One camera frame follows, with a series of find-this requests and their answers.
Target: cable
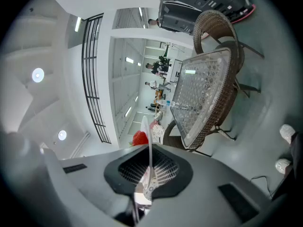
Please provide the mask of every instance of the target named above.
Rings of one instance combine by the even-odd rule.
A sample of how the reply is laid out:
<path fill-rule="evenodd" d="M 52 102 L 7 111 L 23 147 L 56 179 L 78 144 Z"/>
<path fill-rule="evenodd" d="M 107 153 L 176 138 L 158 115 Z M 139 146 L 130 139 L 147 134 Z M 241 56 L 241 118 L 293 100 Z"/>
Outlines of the cable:
<path fill-rule="evenodd" d="M 271 192 L 271 191 L 269 190 L 267 176 L 263 176 L 263 175 L 262 175 L 262 176 L 255 176 L 255 177 L 253 177 L 253 178 L 250 179 L 250 183 L 251 183 L 252 180 L 254 180 L 254 179 L 259 179 L 259 178 L 262 178 L 262 177 L 265 178 L 265 180 L 266 180 L 267 191 L 268 191 L 270 197 L 273 198 L 272 195 L 276 192 L 276 190 L 278 189 L 278 187 L 277 187 L 273 192 Z"/>
<path fill-rule="evenodd" d="M 180 50 L 181 52 L 185 53 L 183 50 L 179 49 L 177 46 L 175 46 L 178 50 Z"/>

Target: red cable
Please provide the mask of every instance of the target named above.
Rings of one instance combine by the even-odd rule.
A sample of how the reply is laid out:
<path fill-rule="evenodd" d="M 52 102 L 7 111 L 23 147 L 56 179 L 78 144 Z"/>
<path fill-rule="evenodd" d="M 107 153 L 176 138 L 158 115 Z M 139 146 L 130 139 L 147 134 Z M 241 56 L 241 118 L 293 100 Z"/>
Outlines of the red cable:
<path fill-rule="evenodd" d="M 252 6 L 252 10 L 251 10 L 247 15 L 245 15 L 244 17 L 242 17 L 242 18 L 240 18 L 240 19 L 238 19 L 238 20 L 236 20 L 236 21 L 233 21 L 232 24 L 237 23 L 237 22 L 240 22 L 241 20 L 243 20 L 243 19 L 247 18 L 249 15 L 251 15 L 252 12 L 256 10 L 256 5 L 255 5 L 255 4 L 252 4 L 251 6 Z"/>

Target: foot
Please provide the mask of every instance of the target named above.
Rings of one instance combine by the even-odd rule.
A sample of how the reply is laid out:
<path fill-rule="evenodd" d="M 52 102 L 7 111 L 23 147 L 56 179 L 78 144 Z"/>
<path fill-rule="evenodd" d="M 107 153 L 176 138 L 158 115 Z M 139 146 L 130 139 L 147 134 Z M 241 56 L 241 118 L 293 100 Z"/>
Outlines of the foot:
<path fill-rule="evenodd" d="M 276 169 L 279 173 L 285 174 L 285 169 L 289 166 L 290 161 L 287 159 L 279 159 L 276 162 Z"/>
<path fill-rule="evenodd" d="M 293 129 L 292 126 L 288 124 L 283 124 L 282 127 L 280 128 L 280 134 L 283 139 L 285 139 L 288 144 L 291 144 L 292 142 L 292 136 L 295 133 L 295 130 Z"/>

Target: gray floor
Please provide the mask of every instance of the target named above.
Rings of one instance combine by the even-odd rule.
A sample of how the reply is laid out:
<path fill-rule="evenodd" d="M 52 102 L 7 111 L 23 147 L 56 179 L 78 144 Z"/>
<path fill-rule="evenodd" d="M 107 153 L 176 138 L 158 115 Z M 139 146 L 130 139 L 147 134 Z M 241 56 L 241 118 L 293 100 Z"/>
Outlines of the gray floor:
<path fill-rule="evenodd" d="M 232 129 L 231 141 L 219 134 L 206 137 L 200 151 L 210 154 L 248 179 L 268 176 L 271 191 L 283 175 L 275 169 L 279 156 L 288 150 L 280 134 L 282 124 L 303 131 L 303 64 L 294 37 L 276 9 L 266 0 L 252 0 L 256 11 L 234 27 L 241 42 L 262 52 L 259 58 L 244 49 L 245 62 L 237 78 L 240 83 L 260 88 L 250 99 L 238 94 L 235 104 L 222 125 Z M 204 51 L 217 46 L 212 38 L 203 41 Z M 266 180 L 253 180 L 266 194 Z"/>

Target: red object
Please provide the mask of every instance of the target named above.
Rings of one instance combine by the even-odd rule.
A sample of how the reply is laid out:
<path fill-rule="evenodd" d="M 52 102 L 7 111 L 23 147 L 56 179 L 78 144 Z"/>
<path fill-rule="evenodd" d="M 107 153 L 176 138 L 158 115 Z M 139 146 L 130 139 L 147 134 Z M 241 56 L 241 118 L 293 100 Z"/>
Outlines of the red object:
<path fill-rule="evenodd" d="M 240 18 L 240 19 L 238 19 L 238 20 L 236 20 L 236 21 L 233 21 L 232 24 L 238 23 L 238 22 L 240 22 L 241 20 L 247 18 L 249 15 L 251 15 L 252 12 L 256 10 L 256 5 L 255 5 L 255 4 L 252 4 L 251 6 L 252 6 L 252 10 L 251 10 L 247 15 L 245 15 L 244 17 L 242 17 L 242 18 Z"/>
<path fill-rule="evenodd" d="M 146 134 L 142 131 L 137 131 L 133 137 L 133 146 L 148 144 Z"/>

